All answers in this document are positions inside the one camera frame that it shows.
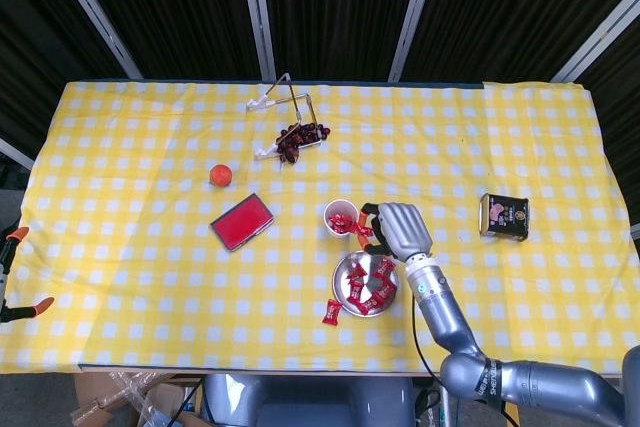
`can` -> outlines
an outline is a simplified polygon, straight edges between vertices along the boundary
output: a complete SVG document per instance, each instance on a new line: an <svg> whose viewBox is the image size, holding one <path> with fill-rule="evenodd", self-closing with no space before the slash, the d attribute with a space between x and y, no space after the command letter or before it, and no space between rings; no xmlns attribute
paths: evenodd
<svg viewBox="0 0 640 427"><path fill-rule="evenodd" d="M480 199L480 235L525 240L529 235L529 199L484 194Z"/></svg>

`white cup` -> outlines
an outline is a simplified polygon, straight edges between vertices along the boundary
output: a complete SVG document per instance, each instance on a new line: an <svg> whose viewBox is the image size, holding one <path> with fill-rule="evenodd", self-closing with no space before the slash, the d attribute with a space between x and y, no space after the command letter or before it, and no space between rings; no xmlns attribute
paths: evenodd
<svg viewBox="0 0 640 427"><path fill-rule="evenodd" d="M351 202L344 199L332 200L324 208L324 225L327 227L329 234L336 239L346 239L347 237L349 237L349 232L339 234L329 225L329 217L332 217L336 214L348 215L353 219L354 222L358 222L358 209L356 209L356 206Z"/></svg>

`orange ball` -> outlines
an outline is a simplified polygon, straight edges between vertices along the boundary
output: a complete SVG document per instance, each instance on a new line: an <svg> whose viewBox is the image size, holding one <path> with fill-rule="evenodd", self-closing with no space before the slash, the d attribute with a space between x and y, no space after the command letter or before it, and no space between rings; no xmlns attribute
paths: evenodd
<svg viewBox="0 0 640 427"><path fill-rule="evenodd" d="M209 180L218 187L226 187L231 183L231 169L223 164L216 165L209 171Z"/></svg>

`yellow checkered tablecloth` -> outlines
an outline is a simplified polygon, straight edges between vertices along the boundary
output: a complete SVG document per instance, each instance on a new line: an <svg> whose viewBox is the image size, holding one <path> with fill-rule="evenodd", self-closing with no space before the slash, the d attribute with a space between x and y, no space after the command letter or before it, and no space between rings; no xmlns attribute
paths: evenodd
<svg viewBox="0 0 640 427"><path fill-rule="evenodd" d="M422 372L404 281L383 315L321 323L333 269L358 248L324 229L338 197L418 205L489 355L620 371L640 340L640 268L587 91L297 87L332 133L290 166L253 159L291 119L287 107L245 112L265 88L67 85L25 195L31 233L7 292L14 306L56 301L0 327L2 371ZM208 183L217 163L234 171L226 189ZM208 224L251 192L275 223L229 254ZM528 240L478 235L485 192L530 199ZM437 368L445 352L422 319L418 330Z"/></svg>

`red candy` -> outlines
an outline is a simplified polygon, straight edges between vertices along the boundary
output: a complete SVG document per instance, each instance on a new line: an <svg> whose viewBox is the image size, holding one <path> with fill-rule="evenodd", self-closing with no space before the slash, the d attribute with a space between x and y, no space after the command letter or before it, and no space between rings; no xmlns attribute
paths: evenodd
<svg viewBox="0 0 640 427"><path fill-rule="evenodd" d="M387 300L389 300L389 297L391 297L395 293L395 291L395 284L390 280L385 279L383 286L373 293L373 297L380 303L380 305L384 305Z"/></svg>
<svg viewBox="0 0 640 427"><path fill-rule="evenodd" d="M389 259L382 259L378 268L371 275L376 279L387 279L395 267L396 264Z"/></svg>
<svg viewBox="0 0 640 427"><path fill-rule="evenodd" d="M364 288L364 282L356 282L356 279L351 282L351 293L347 300L354 305L358 305L360 303L360 296L362 295L362 289Z"/></svg>
<svg viewBox="0 0 640 427"><path fill-rule="evenodd" d="M360 265L360 263L357 263L356 266L351 271L351 273L347 275L347 279L353 280L353 279L357 279L358 277L362 279L362 277L364 277L365 275L367 275L367 271L364 270L364 268Z"/></svg>
<svg viewBox="0 0 640 427"><path fill-rule="evenodd" d="M373 229L360 226L354 219L344 214L335 214L329 217L329 226L338 234L362 234L366 237L373 235Z"/></svg>
<svg viewBox="0 0 640 427"><path fill-rule="evenodd" d="M376 307L379 307L380 302L378 302L378 300L375 297L370 297L369 300L367 300L366 302L357 303L355 304L355 306L362 313L362 315L367 315L369 314L369 311L371 309L375 309Z"/></svg>
<svg viewBox="0 0 640 427"><path fill-rule="evenodd" d="M338 314L342 304L337 300L329 299L327 302L327 315L322 319L323 324L338 325Z"/></svg>

